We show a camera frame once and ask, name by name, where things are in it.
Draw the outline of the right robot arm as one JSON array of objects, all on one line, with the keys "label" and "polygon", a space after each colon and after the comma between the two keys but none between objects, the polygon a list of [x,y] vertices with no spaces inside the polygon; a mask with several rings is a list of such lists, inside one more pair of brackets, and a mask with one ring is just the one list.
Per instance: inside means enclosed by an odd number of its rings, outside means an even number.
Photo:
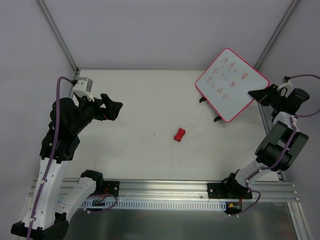
[{"label": "right robot arm", "polygon": [[212,191],[218,197],[241,199],[252,191],[254,182],[277,171],[286,171],[296,160],[309,137],[297,127],[296,112],[309,100],[309,94],[294,88],[288,96],[275,84],[249,95],[264,107],[272,107],[273,127],[255,151],[256,159],[246,167],[230,173]]}]

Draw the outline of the red bone-shaped eraser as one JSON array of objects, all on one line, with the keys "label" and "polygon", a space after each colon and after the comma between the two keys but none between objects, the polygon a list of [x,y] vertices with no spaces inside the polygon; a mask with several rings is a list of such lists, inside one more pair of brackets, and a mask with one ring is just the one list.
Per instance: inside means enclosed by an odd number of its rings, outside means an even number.
[{"label": "red bone-shaped eraser", "polygon": [[177,142],[181,142],[185,134],[186,134],[186,130],[183,128],[179,128],[177,133],[173,137],[173,139]]}]

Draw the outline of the pink framed whiteboard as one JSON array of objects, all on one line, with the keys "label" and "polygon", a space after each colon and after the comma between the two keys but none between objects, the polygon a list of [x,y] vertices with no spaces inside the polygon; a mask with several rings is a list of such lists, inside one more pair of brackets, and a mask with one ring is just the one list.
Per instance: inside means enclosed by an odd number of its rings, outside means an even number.
[{"label": "pink framed whiteboard", "polygon": [[226,123],[254,101],[250,91],[269,85],[266,77],[230,48],[225,48],[195,82],[200,94]]}]

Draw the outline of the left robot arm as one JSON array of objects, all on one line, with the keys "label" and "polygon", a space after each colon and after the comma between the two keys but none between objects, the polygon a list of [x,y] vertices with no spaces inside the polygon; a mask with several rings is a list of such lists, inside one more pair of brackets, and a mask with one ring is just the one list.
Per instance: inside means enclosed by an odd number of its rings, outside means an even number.
[{"label": "left robot arm", "polygon": [[85,170],[76,186],[62,201],[58,200],[65,174],[80,144],[79,133],[93,120],[114,121],[123,107],[123,103],[111,100],[105,93],[92,101],[84,96],[76,99],[78,104],[64,97],[52,105],[31,205],[26,216],[12,225],[13,235],[28,240],[62,240],[81,204],[91,195],[104,193],[103,174]]}]

